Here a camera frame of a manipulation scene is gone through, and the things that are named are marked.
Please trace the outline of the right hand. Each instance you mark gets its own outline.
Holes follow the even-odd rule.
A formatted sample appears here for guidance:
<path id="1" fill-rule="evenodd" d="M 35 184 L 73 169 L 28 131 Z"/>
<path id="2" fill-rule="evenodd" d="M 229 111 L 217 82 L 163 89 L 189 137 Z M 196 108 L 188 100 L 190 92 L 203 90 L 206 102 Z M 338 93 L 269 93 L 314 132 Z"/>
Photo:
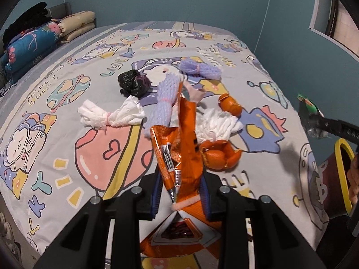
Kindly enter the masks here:
<path id="1" fill-rule="evenodd" d="M 358 202 L 359 193 L 359 169 L 358 154 L 353 158 L 350 164 L 350 170 L 347 173 L 349 180 L 349 200 L 355 205 Z"/>

